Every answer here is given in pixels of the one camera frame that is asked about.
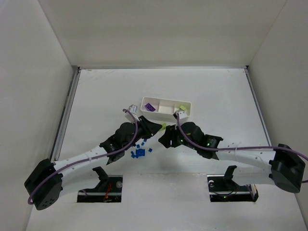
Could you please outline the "purple lego brick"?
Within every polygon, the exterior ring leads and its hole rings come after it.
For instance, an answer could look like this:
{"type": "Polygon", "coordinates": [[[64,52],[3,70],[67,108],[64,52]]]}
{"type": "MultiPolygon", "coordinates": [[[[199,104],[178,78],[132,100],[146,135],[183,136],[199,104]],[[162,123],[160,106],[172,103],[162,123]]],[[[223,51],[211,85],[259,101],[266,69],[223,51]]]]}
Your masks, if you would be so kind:
{"type": "Polygon", "coordinates": [[[145,106],[145,109],[149,112],[154,112],[156,111],[156,109],[150,104],[150,103],[147,103],[145,106]]]}

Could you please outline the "small lime lego piece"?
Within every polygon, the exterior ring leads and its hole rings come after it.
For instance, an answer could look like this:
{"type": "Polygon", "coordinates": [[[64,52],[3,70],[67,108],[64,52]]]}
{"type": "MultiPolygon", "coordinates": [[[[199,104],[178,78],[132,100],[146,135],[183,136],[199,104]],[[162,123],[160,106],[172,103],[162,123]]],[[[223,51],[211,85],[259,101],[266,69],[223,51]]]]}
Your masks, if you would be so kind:
{"type": "Polygon", "coordinates": [[[181,105],[181,106],[179,107],[179,109],[182,110],[182,111],[186,111],[186,107],[183,106],[183,105],[181,105]]]}

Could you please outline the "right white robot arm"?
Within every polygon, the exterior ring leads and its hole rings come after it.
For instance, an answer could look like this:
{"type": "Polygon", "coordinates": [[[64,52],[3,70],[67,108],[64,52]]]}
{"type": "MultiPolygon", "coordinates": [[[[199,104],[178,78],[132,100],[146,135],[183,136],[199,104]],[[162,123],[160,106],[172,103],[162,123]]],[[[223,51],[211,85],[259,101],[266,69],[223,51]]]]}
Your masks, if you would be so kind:
{"type": "Polygon", "coordinates": [[[167,126],[158,141],[165,148],[184,145],[203,158],[235,162],[227,167],[224,174],[226,184],[268,184],[286,192],[300,192],[306,164],[287,145],[244,148],[233,143],[227,148],[220,148],[218,145],[223,138],[204,134],[194,122],[167,126]]]}

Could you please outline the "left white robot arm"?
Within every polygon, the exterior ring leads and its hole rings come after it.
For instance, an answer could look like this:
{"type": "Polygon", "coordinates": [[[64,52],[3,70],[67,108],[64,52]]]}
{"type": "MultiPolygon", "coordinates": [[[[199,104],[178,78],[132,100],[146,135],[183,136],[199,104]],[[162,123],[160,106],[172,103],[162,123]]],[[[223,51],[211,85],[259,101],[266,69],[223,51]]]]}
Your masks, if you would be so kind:
{"type": "Polygon", "coordinates": [[[85,153],[62,161],[40,161],[24,182],[29,194],[28,204],[43,210],[70,192],[108,189],[109,176],[103,169],[104,159],[108,159],[107,165],[114,163],[140,139],[151,138],[161,128],[161,124],[140,116],[132,123],[121,124],[112,136],[85,153]]]}

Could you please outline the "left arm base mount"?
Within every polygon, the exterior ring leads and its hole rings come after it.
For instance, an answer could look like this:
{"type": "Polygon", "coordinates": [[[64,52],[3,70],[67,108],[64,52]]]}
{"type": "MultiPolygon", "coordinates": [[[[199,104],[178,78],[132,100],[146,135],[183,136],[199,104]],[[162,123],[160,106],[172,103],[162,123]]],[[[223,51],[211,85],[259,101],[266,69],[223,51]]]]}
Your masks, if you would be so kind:
{"type": "Polygon", "coordinates": [[[122,175],[107,175],[102,167],[93,169],[98,183],[92,188],[82,189],[77,194],[77,203],[121,203],[122,175]]]}

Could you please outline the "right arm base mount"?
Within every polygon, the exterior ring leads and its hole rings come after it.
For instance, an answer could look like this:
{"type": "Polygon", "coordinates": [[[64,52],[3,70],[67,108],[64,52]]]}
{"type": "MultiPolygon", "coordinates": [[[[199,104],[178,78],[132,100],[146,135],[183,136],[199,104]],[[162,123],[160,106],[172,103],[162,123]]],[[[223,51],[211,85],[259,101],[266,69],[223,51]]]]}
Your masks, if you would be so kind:
{"type": "Polygon", "coordinates": [[[237,166],[229,166],[224,175],[207,175],[210,202],[253,202],[259,198],[255,185],[240,186],[233,181],[237,166]]]}

